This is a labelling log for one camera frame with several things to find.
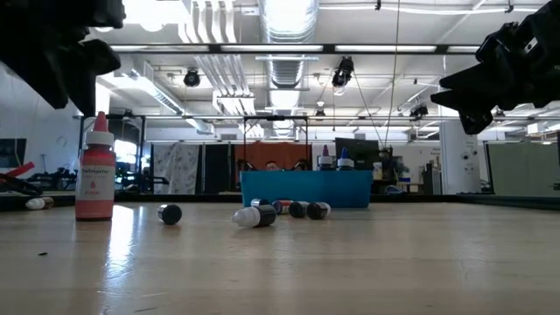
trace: small black object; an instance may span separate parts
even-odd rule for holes
[[[200,84],[200,76],[198,69],[189,69],[186,72],[186,76],[183,79],[183,82],[189,88],[196,88]]]
[[[307,206],[305,213],[311,220],[323,220],[331,212],[331,206],[325,202],[312,202]]]
[[[157,216],[167,225],[174,225],[181,220],[183,212],[176,205],[162,205],[157,209]]]
[[[335,88],[343,88],[352,79],[352,72],[354,71],[354,62],[352,57],[344,56],[339,64],[339,67],[332,76],[332,86]]]
[[[294,201],[288,207],[288,213],[294,218],[301,219],[305,217],[305,210],[309,206],[308,202],[305,201]]]

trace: person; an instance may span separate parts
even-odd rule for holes
[[[269,161],[266,163],[266,170],[267,171],[280,171],[280,167],[278,167],[277,161]]]

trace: dropper bottle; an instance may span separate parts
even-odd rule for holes
[[[99,112],[94,128],[86,133],[87,148],[80,154],[76,182],[76,220],[109,221],[115,202],[115,138],[109,132],[107,117]]]

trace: white curtain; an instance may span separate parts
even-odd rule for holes
[[[169,185],[155,185],[155,194],[194,194],[199,146],[183,143],[154,145],[154,176],[169,180]]]

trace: bottle cap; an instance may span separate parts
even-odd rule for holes
[[[30,210],[40,210],[45,206],[45,201],[41,198],[34,198],[25,203],[25,206]]]
[[[237,225],[242,228],[252,228],[259,224],[260,220],[261,214],[259,210],[253,206],[237,210],[234,216],[231,217],[231,221],[237,223]]]
[[[86,144],[101,144],[113,146],[115,137],[109,132],[107,117],[100,111],[95,118],[94,128],[86,133]]]

